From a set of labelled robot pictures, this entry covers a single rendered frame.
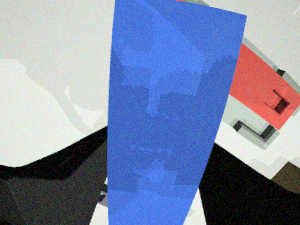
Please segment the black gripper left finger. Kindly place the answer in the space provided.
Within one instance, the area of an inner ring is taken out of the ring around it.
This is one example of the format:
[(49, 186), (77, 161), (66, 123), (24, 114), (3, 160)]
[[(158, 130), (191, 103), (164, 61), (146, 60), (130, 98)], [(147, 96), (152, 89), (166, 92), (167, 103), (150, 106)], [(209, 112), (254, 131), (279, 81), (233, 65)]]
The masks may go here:
[(27, 165), (0, 165), (0, 220), (89, 225), (108, 173), (108, 127)]

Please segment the red toy airplane fuselage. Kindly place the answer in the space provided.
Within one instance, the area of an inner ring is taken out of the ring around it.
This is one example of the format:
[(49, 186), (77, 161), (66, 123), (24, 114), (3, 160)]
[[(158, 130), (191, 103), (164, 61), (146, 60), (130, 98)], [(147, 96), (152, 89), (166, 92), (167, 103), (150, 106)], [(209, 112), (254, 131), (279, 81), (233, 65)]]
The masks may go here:
[(230, 95), (280, 131), (299, 107), (299, 93), (243, 43), (239, 52)]

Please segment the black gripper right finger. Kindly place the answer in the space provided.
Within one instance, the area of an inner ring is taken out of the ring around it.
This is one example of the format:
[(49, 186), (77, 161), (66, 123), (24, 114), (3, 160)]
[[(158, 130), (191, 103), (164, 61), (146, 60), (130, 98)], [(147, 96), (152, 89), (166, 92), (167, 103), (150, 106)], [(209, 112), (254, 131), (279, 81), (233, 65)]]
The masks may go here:
[(199, 185), (206, 225), (300, 225), (292, 193), (214, 143)]

